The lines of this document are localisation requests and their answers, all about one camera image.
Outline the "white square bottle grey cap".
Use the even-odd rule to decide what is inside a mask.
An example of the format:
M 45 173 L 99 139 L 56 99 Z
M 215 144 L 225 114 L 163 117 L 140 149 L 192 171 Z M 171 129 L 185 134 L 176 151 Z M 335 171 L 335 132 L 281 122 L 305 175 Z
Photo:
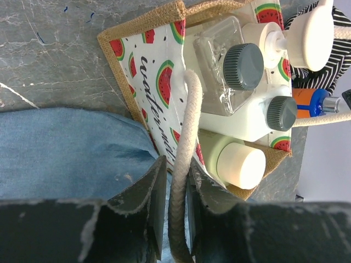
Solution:
M 255 142 L 272 131 L 289 131 L 297 118 L 292 88 L 283 84 L 261 84 L 231 116 L 202 113 L 199 128 Z

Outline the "pale green bottle cream cap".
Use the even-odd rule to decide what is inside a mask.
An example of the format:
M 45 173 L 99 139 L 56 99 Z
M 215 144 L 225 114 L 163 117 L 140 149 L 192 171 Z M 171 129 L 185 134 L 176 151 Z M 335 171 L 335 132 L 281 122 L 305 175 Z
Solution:
M 199 130 L 198 139 L 207 172 L 216 180 L 244 190 L 251 190 L 261 182 L 266 167 L 262 150 L 203 129 Z

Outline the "watermelon print canvas bag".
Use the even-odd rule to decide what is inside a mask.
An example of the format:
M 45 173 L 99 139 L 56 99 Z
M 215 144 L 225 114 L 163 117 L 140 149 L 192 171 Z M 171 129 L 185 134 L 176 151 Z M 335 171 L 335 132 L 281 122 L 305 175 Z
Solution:
M 279 1 L 207 1 L 186 7 L 174 1 L 98 35 L 128 108 L 149 132 L 168 168 L 175 172 L 168 207 L 169 242 L 176 262 L 197 262 L 191 253 L 187 185 L 192 160 L 207 172 L 197 137 L 203 86 L 197 73 L 186 70 L 185 33 L 176 26 L 194 25 L 221 14 L 241 14 L 256 23 L 254 9 Z M 274 170 L 288 153 L 257 141 L 246 144 L 264 152 L 267 171 Z M 246 201 L 250 190 L 223 188 Z

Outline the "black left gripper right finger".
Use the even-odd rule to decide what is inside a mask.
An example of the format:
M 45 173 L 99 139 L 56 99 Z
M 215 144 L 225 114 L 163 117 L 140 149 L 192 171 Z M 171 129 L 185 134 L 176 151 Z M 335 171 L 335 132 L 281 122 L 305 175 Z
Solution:
M 192 160 L 187 185 L 197 262 L 350 262 L 350 204 L 246 202 Z

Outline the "orange bottle blue sprayer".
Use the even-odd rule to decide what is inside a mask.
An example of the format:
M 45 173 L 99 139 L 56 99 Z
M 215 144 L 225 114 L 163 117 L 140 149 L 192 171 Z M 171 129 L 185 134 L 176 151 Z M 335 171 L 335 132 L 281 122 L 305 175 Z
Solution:
M 339 113 L 341 98 L 332 97 L 325 89 L 292 89 L 297 104 L 297 119 Z

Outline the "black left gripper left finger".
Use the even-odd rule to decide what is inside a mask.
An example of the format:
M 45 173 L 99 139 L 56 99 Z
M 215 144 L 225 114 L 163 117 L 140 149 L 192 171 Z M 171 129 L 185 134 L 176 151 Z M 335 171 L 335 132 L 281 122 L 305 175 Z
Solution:
M 1 262 L 156 262 L 161 258 L 167 163 L 108 201 L 1 201 Z

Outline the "clear square bottle grey cap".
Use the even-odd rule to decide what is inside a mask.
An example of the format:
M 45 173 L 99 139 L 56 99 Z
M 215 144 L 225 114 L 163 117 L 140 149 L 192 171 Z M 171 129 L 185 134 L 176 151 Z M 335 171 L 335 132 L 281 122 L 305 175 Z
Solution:
M 239 20 L 222 15 L 193 27 L 193 47 L 203 88 L 202 112 L 231 116 L 256 91 L 263 72 L 263 55 L 246 43 Z

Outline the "beige pump bottle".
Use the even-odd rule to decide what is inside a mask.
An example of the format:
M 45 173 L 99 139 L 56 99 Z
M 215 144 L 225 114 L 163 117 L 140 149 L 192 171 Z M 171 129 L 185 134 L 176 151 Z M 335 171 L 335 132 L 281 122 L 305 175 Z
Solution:
M 256 23 L 242 28 L 246 43 L 256 44 L 265 68 L 275 68 L 284 54 L 295 68 L 321 70 L 331 54 L 334 39 L 333 1 L 319 1 L 310 12 L 295 17 L 289 29 L 281 26 L 277 4 L 262 4 L 254 9 Z

